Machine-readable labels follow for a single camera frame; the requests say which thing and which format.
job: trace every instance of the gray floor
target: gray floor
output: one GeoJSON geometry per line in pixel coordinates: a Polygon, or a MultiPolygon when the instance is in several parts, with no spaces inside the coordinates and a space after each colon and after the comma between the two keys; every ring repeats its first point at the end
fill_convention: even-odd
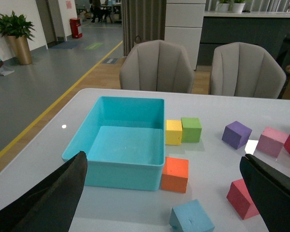
{"type": "MultiPolygon", "coordinates": [[[[73,49],[38,48],[31,52],[33,63],[20,66],[15,59],[5,65],[15,70],[0,76],[0,151],[66,90],[122,41],[121,24],[82,24],[83,37],[73,49]],[[103,43],[94,50],[84,50],[103,43]]],[[[122,45],[109,57],[123,56],[122,45]]]]}

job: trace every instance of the green foam block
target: green foam block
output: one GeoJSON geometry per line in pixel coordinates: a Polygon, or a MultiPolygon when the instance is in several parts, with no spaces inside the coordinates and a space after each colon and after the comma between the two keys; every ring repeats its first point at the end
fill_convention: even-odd
{"type": "Polygon", "coordinates": [[[182,117],[183,137],[182,143],[198,143],[200,141],[202,126],[197,117],[182,117]]]}

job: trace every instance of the fire extinguisher box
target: fire extinguisher box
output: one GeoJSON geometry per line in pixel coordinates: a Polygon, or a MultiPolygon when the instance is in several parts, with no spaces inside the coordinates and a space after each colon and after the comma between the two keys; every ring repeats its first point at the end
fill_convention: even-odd
{"type": "Polygon", "coordinates": [[[70,27],[73,38],[77,39],[83,36],[80,18],[70,18],[70,27]]]}

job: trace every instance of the wooden floor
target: wooden floor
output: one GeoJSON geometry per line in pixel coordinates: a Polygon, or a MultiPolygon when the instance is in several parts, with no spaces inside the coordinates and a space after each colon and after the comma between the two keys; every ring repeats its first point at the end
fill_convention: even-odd
{"type": "MultiPolygon", "coordinates": [[[[80,90],[84,88],[110,88],[120,89],[119,71],[124,59],[115,64],[98,64],[91,72],[72,89],[63,95],[56,103],[33,122],[11,145],[0,153],[0,172],[4,167],[37,135],[37,133],[65,106],[65,104],[80,90]]],[[[210,72],[196,71],[192,88],[193,94],[208,94],[210,72]]]]}

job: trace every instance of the chair backrest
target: chair backrest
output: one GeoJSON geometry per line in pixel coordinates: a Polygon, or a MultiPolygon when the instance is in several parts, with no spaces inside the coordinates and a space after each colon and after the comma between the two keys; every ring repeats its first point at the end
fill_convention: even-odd
{"type": "Polygon", "coordinates": [[[122,89],[190,93],[194,71],[183,46],[155,40],[130,51],[119,79],[122,89]]]}
{"type": "Polygon", "coordinates": [[[286,75],[274,58],[262,47],[248,43],[230,43],[214,51],[212,94],[276,99],[286,75]]]}

